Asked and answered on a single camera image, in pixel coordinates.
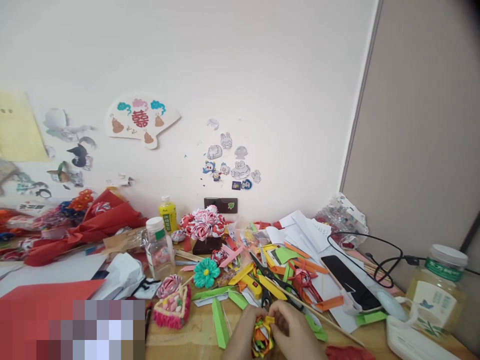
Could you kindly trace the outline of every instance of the pink paper strip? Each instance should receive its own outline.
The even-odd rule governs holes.
[[[196,266],[197,266],[197,265],[185,266],[185,267],[182,267],[182,268],[180,269],[180,271],[193,271],[193,270],[195,270],[195,267],[196,267]]]
[[[244,250],[244,246],[240,246],[240,248],[235,251],[234,253],[230,254],[223,262],[220,264],[221,268],[226,267],[228,264],[230,264],[240,253]]]

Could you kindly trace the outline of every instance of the jar lid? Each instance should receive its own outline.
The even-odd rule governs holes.
[[[161,230],[165,226],[164,225],[164,219],[163,219],[163,217],[160,217],[160,216],[149,218],[146,221],[145,225],[146,225],[147,230],[150,230],[150,231]]]
[[[466,267],[469,262],[469,257],[463,252],[445,245],[433,244],[430,248],[430,254],[440,261],[462,268]]]

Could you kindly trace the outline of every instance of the black cable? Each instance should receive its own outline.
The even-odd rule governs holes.
[[[367,237],[367,238],[372,238],[372,239],[375,239],[375,240],[378,240],[378,241],[381,241],[382,243],[386,243],[386,244],[389,244],[391,246],[393,246],[394,248],[396,248],[399,252],[400,252],[400,256],[397,256],[397,257],[390,257],[380,263],[378,263],[375,259],[374,259],[374,256],[367,252],[365,253],[365,256],[367,256],[368,258],[370,258],[376,265],[376,269],[373,273],[373,276],[371,276],[364,268],[362,268],[361,266],[359,266],[355,261],[352,260],[352,258],[350,256],[348,256],[347,254],[345,254],[344,252],[338,250],[335,246],[332,245],[332,243],[330,242],[330,238],[333,236],[333,235],[355,235],[355,236],[364,236],[364,237]],[[338,231],[338,232],[334,232],[334,233],[331,233],[330,235],[327,236],[326,240],[328,241],[328,243],[331,245],[332,248],[334,248],[337,252],[339,252],[340,254],[344,255],[347,259],[349,259],[357,268],[361,269],[365,274],[367,274],[367,276],[372,279],[373,281],[375,281],[377,284],[379,284],[380,286],[386,288],[386,289],[391,289],[395,286],[395,283],[392,279],[392,277],[390,276],[390,273],[397,267],[397,265],[399,264],[399,262],[401,260],[406,260],[406,262],[409,264],[409,265],[412,265],[412,266],[418,266],[420,265],[420,262],[419,260],[426,260],[425,257],[417,257],[417,256],[412,256],[412,255],[405,255],[404,256],[404,252],[402,251],[401,248],[399,248],[398,246],[392,244],[391,242],[388,242],[386,240],[383,240],[379,237],[375,237],[375,236],[372,236],[372,235],[368,235],[368,234],[362,234],[362,233],[357,233],[357,232],[349,232],[349,231]],[[395,263],[391,266],[391,268],[389,270],[385,270],[383,268],[383,266],[391,261],[395,261]],[[475,274],[475,275],[478,275],[480,276],[480,272],[477,272],[477,271],[473,271],[473,270],[470,270],[468,268],[465,268],[464,269],[465,271],[469,272],[469,273],[472,273],[472,274]],[[384,272],[384,275],[380,278],[380,279],[377,279],[377,275],[379,273],[379,271],[383,271]],[[390,285],[383,285],[381,282],[385,279],[385,278],[388,278],[388,280],[390,281]]]

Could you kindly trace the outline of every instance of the red wrapping paper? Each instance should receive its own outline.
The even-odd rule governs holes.
[[[92,206],[98,202],[108,202],[112,209],[94,216],[90,207],[83,222],[68,230],[69,237],[49,240],[48,243],[35,242],[25,259],[25,264],[34,267],[47,265],[79,243],[98,243],[114,235],[120,228],[135,229],[145,226],[147,222],[140,212],[135,211],[128,202],[123,201],[108,189],[93,202]]]

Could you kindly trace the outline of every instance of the smartphone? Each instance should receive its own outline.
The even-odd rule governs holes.
[[[351,297],[361,306],[364,312],[378,310],[382,307],[382,304],[380,304],[372,292],[367,289],[338,256],[324,256],[321,260],[345,291],[350,293]]]

